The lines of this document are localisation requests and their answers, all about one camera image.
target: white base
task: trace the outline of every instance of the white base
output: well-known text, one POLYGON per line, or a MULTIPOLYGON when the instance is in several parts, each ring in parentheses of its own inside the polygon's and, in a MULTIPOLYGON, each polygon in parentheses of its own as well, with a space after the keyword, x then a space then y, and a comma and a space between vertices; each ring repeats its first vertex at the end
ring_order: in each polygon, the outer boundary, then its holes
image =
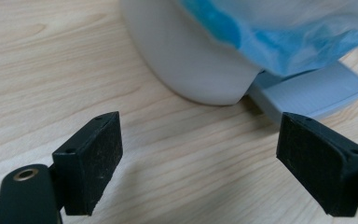
POLYGON ((132 38, 172 90, 207 105, 234 105, 260 68, 235 49, 212 43, 173 0, 122 0, 132 38))

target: light blue plastic sheet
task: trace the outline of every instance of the light blue plastic sheet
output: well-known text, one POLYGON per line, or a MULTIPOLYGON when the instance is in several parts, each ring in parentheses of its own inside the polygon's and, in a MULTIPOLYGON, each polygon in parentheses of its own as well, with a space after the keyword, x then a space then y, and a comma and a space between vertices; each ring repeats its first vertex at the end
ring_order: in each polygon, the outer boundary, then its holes
POLYGON ((358 0, 177 0, 219 42, 280 76, 358 47, 358 0))

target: light wood surface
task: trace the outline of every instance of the light wood surface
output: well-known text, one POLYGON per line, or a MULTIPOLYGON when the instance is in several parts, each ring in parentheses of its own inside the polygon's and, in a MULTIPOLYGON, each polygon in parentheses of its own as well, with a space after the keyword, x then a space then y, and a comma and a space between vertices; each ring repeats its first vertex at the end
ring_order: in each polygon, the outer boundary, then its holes
MULTIPOLYGON (((343 62, 358 72, 358 49, 343 62)), ((93 216, 64 223, 358 223, 275 159, 278 129, 249 98, 198 105, 161 84, 117 0, 0 1, 0 182, 110 111, 124 157, 93 216)), ((322 122, 358 143, 358 102, 322 122)))

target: wooden table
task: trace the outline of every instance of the wooden table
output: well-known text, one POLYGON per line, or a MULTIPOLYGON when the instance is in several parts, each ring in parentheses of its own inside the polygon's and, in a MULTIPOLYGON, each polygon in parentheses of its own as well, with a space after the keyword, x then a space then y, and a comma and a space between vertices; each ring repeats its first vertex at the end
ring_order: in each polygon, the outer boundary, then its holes
MULTIPOLYGON (((358 49, 343 62, 358 72, 358 49)), ((124 157, 93 216, 65 223, 358 223, 275 159, 278 129, 249 98, 198 105, 161 84, 117 0, 0 1, 0 182, 110 111, 124 157)), ((358 143, 358 102, 323 123, 358 143)))

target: screw hole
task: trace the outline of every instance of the screw hole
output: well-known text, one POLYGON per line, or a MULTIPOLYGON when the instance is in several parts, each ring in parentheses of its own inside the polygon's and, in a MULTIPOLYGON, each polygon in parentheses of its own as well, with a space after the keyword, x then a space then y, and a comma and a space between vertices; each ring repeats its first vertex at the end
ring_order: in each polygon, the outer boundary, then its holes
POLYGON ((358 149, 352 149, 351 153, 358 155, 358 149))
POLYGON ((13 179, 16 181, 24 181, 24 180, 28 180, 28 179, 31 179, 32 177, 36 176, 37 173, 39 173, 39 171, 37 169, 27 169, 27 170, 18 172, 14 176, 13 179))
POLYGON ((68 153, 68 154, 75 153, 75 151, 76 151, 75 148, 67 148, 67 149, 65 150, 65 152, 68 153))

